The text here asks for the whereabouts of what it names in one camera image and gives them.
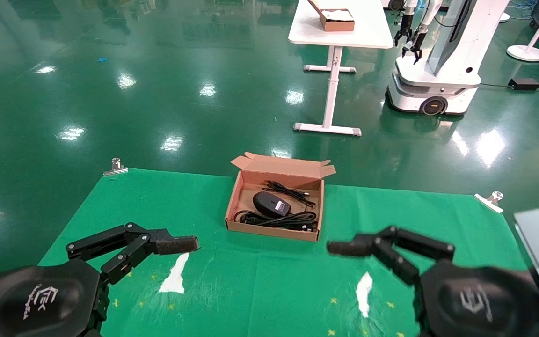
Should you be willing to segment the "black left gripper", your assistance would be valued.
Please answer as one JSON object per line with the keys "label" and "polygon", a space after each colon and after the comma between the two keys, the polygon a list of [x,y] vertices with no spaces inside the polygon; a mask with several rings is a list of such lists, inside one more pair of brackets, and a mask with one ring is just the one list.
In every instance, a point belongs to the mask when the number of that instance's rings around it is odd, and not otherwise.
{"label": "black left gripper", "polygon": [[109,304],[108,286],[82,260],[0,273],[0,337],[98,336]]}

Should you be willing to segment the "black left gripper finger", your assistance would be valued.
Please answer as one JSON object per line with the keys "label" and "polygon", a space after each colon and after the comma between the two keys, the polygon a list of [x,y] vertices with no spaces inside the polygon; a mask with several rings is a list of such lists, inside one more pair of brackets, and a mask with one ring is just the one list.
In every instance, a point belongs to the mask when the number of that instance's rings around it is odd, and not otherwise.
{"label": "black left gripper finger", "polygon": [[105,284],[117,284],[151,254],[173,255],[197,251],[199,241],[194,235],[172,236],[168,230],[145,229],[128,222],[66,246],[68,258],[84,262],[113,251],[118,253],[101,266]]}

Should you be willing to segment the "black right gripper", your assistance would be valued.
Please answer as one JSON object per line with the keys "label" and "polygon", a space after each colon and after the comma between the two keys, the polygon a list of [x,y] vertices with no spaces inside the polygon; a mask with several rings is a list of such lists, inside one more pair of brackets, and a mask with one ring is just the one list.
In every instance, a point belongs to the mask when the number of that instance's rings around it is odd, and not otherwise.
{"label": "black right gripper", "polygon": [[415,283],[422,337],[539,337],[539,288],[528,271],[439,262]]}

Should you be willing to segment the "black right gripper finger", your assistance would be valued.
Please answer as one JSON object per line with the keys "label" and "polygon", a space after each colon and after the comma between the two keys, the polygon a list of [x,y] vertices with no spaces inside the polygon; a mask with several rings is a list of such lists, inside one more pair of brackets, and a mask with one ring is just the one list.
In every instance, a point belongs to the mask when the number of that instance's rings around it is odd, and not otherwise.
{"label": "black right gripper finger", "polygon": [[409,286],[419,283],[419,269],[395,248],[419,254],[435,261],[451,261],[455,254],[455,246],[450,243],[432,239],[419,233],[389,226],[378,233],[358,233],[351,241],[329,241],[327,251],[332,255],[350,257],[376,257],[396,277]]}

